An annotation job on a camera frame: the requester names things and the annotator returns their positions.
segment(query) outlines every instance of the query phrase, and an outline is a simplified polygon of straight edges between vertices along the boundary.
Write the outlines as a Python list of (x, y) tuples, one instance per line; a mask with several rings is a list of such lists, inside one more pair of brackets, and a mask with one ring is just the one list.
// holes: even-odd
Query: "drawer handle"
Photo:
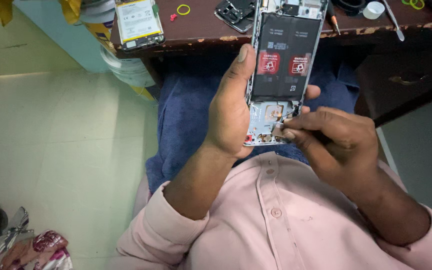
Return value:
[(426, 78), (426, 77), (428, 77), (428, 75), (424, 75), (423, 77), (421, 77), (415, 81), (405, 81), (405, 80), (401, 79), (400, 76), (394, 76), (394, 77), (390, 77), (389, 80), (392, 81), (393, 83), (399, 83), (399, 84), (402, 84), (404, 86), (411, 86), (411, 85), (414, 85), (414, 84), (417, 84), (417, 83), (423, 81), (424, 78)]

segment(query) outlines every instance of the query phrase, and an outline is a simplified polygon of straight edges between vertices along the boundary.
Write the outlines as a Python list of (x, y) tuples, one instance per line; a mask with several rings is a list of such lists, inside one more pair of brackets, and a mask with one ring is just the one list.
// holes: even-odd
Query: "shirt button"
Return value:
[(283, 213), (281, 212), (281, 209), (279, 208), (273, 208), (271, 209), (271, 215), (275, 218), (279, 218)]

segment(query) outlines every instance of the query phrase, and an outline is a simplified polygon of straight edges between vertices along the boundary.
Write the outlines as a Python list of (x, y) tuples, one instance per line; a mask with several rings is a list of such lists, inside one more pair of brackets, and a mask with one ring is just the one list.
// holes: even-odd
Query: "black battery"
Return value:
[(321, 20), (263, 13), (252, 101), (300, 101)]

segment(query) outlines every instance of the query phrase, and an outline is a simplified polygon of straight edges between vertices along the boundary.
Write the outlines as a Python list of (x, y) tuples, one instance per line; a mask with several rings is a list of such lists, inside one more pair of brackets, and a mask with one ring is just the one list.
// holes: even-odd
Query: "red warning label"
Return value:
[(281, 57), (277, 52), (260, 51), (257, 74), (275, 74), (279, 70), (280, 60)]
[(293, 55), (289, 59), (288, 73), (290, 76), (307, 76), (311, 53)]

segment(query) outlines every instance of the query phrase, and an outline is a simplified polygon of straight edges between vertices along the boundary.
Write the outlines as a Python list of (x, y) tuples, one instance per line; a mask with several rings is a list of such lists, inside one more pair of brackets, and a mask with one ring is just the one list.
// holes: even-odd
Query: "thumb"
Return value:
[(255, 49), (244, 44), (219, 84), (218, 94), (241, 98), (246, 93), (246, 85), (256, 68)]
[(286, 128), (283, 130), (283, 137), (296, 144), (297, 148), (304, 153), (316, 174), (318, 172), (327, 172), (337, 166), (334, 157), (310, 132)]

